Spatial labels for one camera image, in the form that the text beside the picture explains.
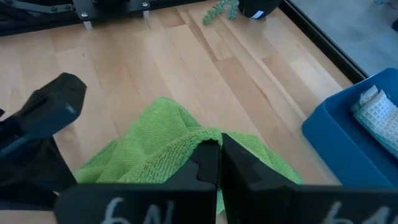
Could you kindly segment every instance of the white cloth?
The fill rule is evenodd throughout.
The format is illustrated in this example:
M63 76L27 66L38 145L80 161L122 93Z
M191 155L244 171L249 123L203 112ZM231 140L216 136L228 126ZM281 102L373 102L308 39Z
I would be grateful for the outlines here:
M386 94L372 86L361 94L351 111L356 120L398 158L398 108Z

